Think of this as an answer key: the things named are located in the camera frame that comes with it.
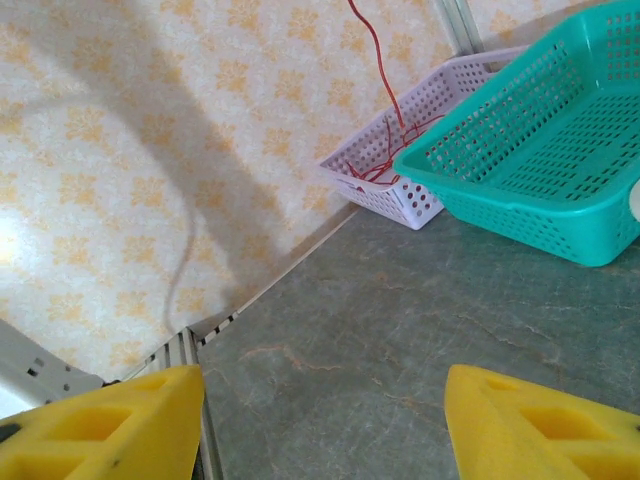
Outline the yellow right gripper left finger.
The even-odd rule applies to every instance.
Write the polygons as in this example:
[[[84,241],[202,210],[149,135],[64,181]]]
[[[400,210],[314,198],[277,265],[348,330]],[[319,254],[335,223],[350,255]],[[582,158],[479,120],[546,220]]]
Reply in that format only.
[[[4,479],[189,479],[204,380],[172,367],[1,421]]]

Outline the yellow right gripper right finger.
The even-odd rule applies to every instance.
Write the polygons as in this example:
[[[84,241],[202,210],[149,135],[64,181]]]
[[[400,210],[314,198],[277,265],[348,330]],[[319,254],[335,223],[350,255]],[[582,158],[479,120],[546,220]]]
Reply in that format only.
[[[636,479],[639,418],[601,403],[457,364],[445,417],[462,479]]]

